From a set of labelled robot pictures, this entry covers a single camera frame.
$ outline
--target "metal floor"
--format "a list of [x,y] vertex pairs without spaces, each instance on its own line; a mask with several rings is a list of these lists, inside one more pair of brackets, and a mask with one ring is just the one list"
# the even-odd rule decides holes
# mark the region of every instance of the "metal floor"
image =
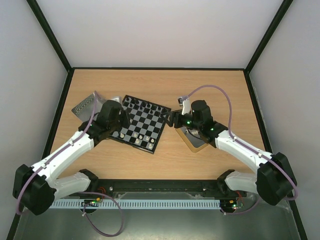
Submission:
[[[253,201],[245,199],[245,205]],[[116,240],[298,240],[290,211],[260,203],[243,215],[225,216],[219,210],[125,209],[125,228]],[[91,216],[103,232],[113,234],[121,223],[115,209],[98,209]],[[15,240],[102,240],[79,209],[49,209],[23,215]]]

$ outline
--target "robotic arm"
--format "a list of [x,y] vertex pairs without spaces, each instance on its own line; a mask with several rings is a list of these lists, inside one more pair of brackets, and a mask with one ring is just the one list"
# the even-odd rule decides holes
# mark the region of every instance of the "robotic arm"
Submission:
[[[27,180],[35,171],[42,168],[27,186],[21,198],[21,203],[35,215],[45,212],[55,200],[87,189],[94,191],[97,188],[98,177],[86,169],[80,170],[73,176],[60,179],[57,177],[77,158],[105,140],[109,134],[120,130],[121,127],[128,128],[130,125],[128,113],[123,110],[121,103],[115,100],[107,100],[102,105],[96,120],[91,122],[83,134],[88,122],[83,122],[78,131],[55,152],[31,167],[23,164],[16,170],[13,196],[18,199]],[[57,156],[49,164],[45,164],[54,155]]]
[[[219,178],[219,188],[226,191],[240,190],[259,194],[270,205],[276,205],[280,200],[292,192],[293,186],[281,170],[287,174],[294,185],[294,177],[288,159],[282,153],[272,154],[254,147],[234,135],[226,126],[215,121],[210,107],[204,100],[194,101],[190,105],[189,98],[178,98],[182,110],[172,111],[166,115],[166,123],[170,127],[187,127],[197,130],[201,139],[223,150],[246,164],[253,173],[241,173],[228,170]],[[276,163],[279,171],[271,162]]]

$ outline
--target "black frame edge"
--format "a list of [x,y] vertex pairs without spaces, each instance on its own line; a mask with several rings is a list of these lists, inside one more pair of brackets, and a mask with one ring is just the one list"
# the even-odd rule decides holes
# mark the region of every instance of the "black frame edge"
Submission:
[[45,147],[44,147],[44,150],[43,150],[43,155],[42,155],[43,159],[45,157],[47,157],[48,155],[50,155],[50,152],[51,152],[51,149],[52,149],[52,145],[54,144],[54,140],[55,140],[55,137],[56,137],[58,126],[59,126],[61,114],[62,114],[62,111],[63,111],[64,106],[65,106],[65,102],[66,102],[67,95],[68,95],[68,92],[69,92],[69,88],[70,88],[72,77],[74,76],[74,72],[75,72],[75,70],[72,68],[68,72],[68,75],[66,76],[65,83],[64,83],[64,86],[63,86],[63,89],[62,89],[62,93],[61,93],[61,96],[60,96],[60,100],[59,100],[58,106],[56,108],[56,111],[55,111],[55,114],[54,114],[54,118],[53,118],[53,121],[52,121],[52,125],[51,125],[51,128],[50,128],[50,132],[49,132],[49,135],[48,135],[48,139],[47,139],[47,141],[45,143]]
[[244,71],[244,68],[212,68],[212,67],[126,67],[126,66],[110,66],[110,67],[74,67],[73,69],[86,70],[191,70],[191,71]]
[[274,32],[276,31],[278,25],[280,24],[282,18],[285,16],[286,12],[288,11],[291,3],[294,0],[283,0],[282,4],[280,5],[278,11],[276,12],[274,18],[272,19],[269,27],[267,28],[263,38],[261,39],[258,47],[256,48],[254,54],[252,55],[248,65],[245,68],[245,72],[250,73],[251,70],[254,68],[256,62],[258,61],[260,55],[264,51],[265,47],[267,46],[269,40],[273,36]]
[[15,214],[13,221],[11,223],[11,227],[9,230],[8,235],[6,236],[6,240],[13,240],[15,238],[16,232],[17,232],[17,228],[19,225],[19,221],[20,221],[20,215]]
[[[253,106],[253,110],[255,113],[255,117],[256,117],[256,121],[258,123],[259,126],[259,130],[260,130],[260,134],[262,137],[262,141],[263,141],[263,145],[266,151],[272,153],[272,148],[271,148],[271,144],[268,138],[268,134],[266,131],[266,126],[264,123],[264,120],[262,118],[261,112],[260,112],[260,108],[258,105],[258,101],[257,101],[257,97],[256,97],[256,93],[254,91],[254,87],[252,85],[251,79],[250,79],[250,73],[248,71],[244,71],[244,78],[246,81],[246,85],[248,87],[248,91],[249,91],[249,95],[251,98],[251,102],[252,102],[252,106]],[[293,218],[297,227],[297,230],[299,232],[299,236],[301,238],[301,240],[308,240],[307,234],[306,234],[306,230],[304,228],[304,225],[302,223],[300,214],[299,214],[299,210],[296,204],[296,201],[289,201],[291,210],[292,210],[292,214],[293,214]]]
[[49,23],[46,20],[46,17],[44,13],[42,12],[40,6],[38,5],[36,0],[26,0],[27,3],[29,4],[31,10],[33,11],[36,19],[38,20],[39,24],[41,25],[44,33],[46,34],[47,38],[49,39],[52,47],[54,48],[56,54],[58,55],[60,61],[62,62],[65,70],[69,72],[72,67],[64,54],[64,51],[62,50],[54,32],[52,31]]

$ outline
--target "cheese grater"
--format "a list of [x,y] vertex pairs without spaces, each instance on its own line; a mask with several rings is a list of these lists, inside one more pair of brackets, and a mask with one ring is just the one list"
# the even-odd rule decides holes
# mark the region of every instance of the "cheese grater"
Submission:
[[[82,122],[88,121],[94,109],[94,100],[95,96],[92,93],[84,100],[82,100],[79,104],[77,104],[74,108],[72,108],[71,112]],[[115,96],[111,100],[117,101],[118,103],[122,103],[120,96]],[[102,105],[107,101],[101,94],[97,94],[97,101],[95,106],[95,116],[94,120],[96,120],[98,113],[100,112]]]

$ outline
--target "wooden table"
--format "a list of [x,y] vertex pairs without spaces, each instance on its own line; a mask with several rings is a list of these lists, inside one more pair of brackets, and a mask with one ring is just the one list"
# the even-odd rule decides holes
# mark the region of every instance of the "wooden table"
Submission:
[[[233,109],[232,131],[264,149],[242,71],[76,69],[52,150],[75,133],[81,121],[71,109],[94,90],[106,98],[131,95],[176,110],[179,109],[177,97],[205,84],[220,86],[229,95]],[[213,118],[228,125],[228,102],[218,90],[202,89],[190,100],[205,100]],[[101,179],[141,180],[213,180],[228,169],[251,171],[233,156],[211,146],[192,153],[176,130],[168,126],[165,126],[154,154],[105,140],[71,164],[61,177],[73,175],[80,169],[88,169]]]

